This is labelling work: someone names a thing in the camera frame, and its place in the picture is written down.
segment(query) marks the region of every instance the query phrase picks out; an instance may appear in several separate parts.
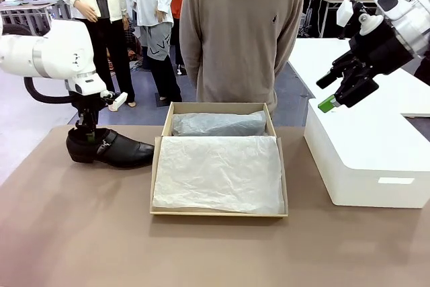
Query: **white tissue paper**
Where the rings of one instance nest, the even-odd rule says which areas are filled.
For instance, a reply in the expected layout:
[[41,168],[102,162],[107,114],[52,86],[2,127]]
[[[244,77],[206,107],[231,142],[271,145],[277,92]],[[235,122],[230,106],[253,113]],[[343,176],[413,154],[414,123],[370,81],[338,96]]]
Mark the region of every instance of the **white tissue paper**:
[[174,114],[173,136],[263,136],[266,115]]
[[163,137],[153,206],[284,214],[274,136]]

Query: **black pants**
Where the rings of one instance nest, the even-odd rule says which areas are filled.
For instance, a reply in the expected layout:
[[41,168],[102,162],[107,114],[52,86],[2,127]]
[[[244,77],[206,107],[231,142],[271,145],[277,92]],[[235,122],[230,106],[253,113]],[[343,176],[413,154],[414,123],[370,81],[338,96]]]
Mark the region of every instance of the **black pants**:
[[171,43],[175,45],[175,62],[177,65],[183,65],[181,54],[181,45],[179,44],[179,19],[173,18]]
[[[142,49],[145,53],[148,50],[146,47]],[[176,82],[175,71],[173,70],[170,56],[167,55],[164,60],[156,60],[149,56],[146,57],[160,97],[167,97],[170,101],[174,102],[182,102],[181,89]]]
[[430,52],[425,53],[425,57],[415,71],[415,77],[425,84],[430,85]]
[[88,29],[91,43],[94,50],[94,65],[100,78],[106,83],[109,91],[115,91],[114,83],[110,76],[108,54],[114,65],[116,79],[121,92],[126,92],[127,102],[134,101],[134,89],[128,64],[128,51],[124,25],[122,19],[110,22],[108,18],[99,19],[96,23],[91,23],[86,19],[81,20]]

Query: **white plastic box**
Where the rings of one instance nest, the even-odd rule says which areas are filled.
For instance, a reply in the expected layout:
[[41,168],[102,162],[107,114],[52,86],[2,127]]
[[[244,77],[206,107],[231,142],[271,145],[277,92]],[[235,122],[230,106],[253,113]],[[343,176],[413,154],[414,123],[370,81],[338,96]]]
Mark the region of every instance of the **white plastic box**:
[[423,208],[430,199],[430,142],[400,114],[368,107],[327,114],[309,101],[304,133],[336,205]]

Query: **shoebox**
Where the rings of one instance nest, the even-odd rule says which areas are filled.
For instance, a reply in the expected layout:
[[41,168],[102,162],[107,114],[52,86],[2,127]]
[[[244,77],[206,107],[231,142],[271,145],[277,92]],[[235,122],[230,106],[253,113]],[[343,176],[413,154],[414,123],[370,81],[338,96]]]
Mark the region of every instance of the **shoebox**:
[[159,208],[153,206],[153,196],[155,189],[155,182],[157,180],[157,169],[160,158],[160,148],[163,137],[172,136],[172,118],[174,114],[189,114],[189,113],[211,113],[211,114],[252,114],[258,111],[264,111],[266,115],[265,132],[270,136],[276,136],[275,128],[273,127],[269,110],[266,104],[223,104],[223,103],[172,103],[167,113],[165,125],[163,128],[162,136],[155,139],[155,151],[152,168],[152,184],[151,184],[151,199],[150,199],[150,213],[154,215],[197,215],[197,216],[249,216],[249,217],[275,217],[282,218],[288,216],[288,199],[287,187],[285,177],[284,158],[282,155],[281,138],[277,138],[277,147],[279,151],[279,159],[281,162],[281,183],[282,195],[284,198],[285,208],[280,214],[249,214],[241,212],[228,212],[211,210],[208,208]]

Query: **man's hand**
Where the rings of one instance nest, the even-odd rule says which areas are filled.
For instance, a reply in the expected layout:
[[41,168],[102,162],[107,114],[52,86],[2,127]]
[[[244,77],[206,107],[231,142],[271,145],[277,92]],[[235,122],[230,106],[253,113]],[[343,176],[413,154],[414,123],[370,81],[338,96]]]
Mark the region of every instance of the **man's hand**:
[[128,30],[130,24],[128,23],[128,15],[122,16],[122,23],[124,24],[124,30]]
[[155,17],[157,17],[157,20],[159,21],[159,23],[161,23],[166,19],[166,13],[164,11],[159,11],[158,9],[155,9]]
[[94,8],[92,6],[83,3],[80,0],[76,0],[73,4],[73,7],[79,10],[79,12],[85,16],[91,23],[95,23],[97,21],[97,14],[95,13]]

